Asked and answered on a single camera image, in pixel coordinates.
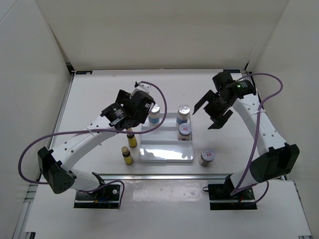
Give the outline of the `blue-label bead jar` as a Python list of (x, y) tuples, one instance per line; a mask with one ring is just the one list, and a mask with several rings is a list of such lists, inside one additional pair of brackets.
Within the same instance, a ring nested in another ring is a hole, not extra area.
[(156, 125), (160, 121), (160, 106), (159, 104), (155, 104), (148, 116), (149, 125)]
[(190, 114), (190, 106), (182, 104), (177, 109), (176, 125), (180, 126), (183, 123), (187, 123)]

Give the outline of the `spice jar red label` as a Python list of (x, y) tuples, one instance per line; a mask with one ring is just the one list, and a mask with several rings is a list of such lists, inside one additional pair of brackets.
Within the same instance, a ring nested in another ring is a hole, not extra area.
[(202, 167), (207, 167), (215, 158), (215, 152), (212, 149), (206, 149), (201, 152), (198, 163)]
[(178, 128), (178, 140), (190, 140), (192, 128), (188, 123), (182, 123)]

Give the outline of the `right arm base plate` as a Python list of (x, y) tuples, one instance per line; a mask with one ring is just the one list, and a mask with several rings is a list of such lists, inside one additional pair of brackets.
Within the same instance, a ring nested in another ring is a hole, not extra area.
[(209, 195), (210, 210), (212, 211), (238, 211), (256, 210), (255, 196), (252, 188), (231, 196), (224, 184), (208, 184), (203, 192)]

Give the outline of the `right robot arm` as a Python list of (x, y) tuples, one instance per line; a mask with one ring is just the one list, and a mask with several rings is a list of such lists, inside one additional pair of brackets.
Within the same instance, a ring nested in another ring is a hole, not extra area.
[(213, 122), (209, 129), (221, 129), (236, 111), (254, 139), (245, 169), (226, 177), (225, 196), (235, 199), (250, 187), (289, 174), (300, 150), (296, 144), (287, 143), (263, 110), (263, 104), (282, 91), (283, 83), (275, 93), (260, 101), (247, 77), (234, 80), (230, 72), (223, 71), (212, 80), (216, 91), (209, 90), (195, 104), (194, 111), (204, 109)]

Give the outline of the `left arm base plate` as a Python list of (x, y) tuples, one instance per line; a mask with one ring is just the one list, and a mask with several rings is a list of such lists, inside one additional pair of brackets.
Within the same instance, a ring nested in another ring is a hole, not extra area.
[(106, 183), (106, 185), (106, 187), (95, 192), (76, 192), (73, 208), (119, 209), (125, 190), (123, 181), (114, 180)]

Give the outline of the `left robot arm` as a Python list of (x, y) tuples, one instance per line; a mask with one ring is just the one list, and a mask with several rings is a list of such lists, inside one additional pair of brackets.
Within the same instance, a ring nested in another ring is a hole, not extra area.
[(115, 102), (86, 127), (84, 134), (74, 134), (68, 141), (52, 149), (38, 151), (39, 168), (55, 194), (68, 189), (87, 191), (93, 199), (103, 197), (105, 188), (97, 173), (76, 169), (75, 164), (103, 141), (119, 131), (146, 121), (155, 104), (149, 92), (138, 87), (132, 93), (119, 90)]

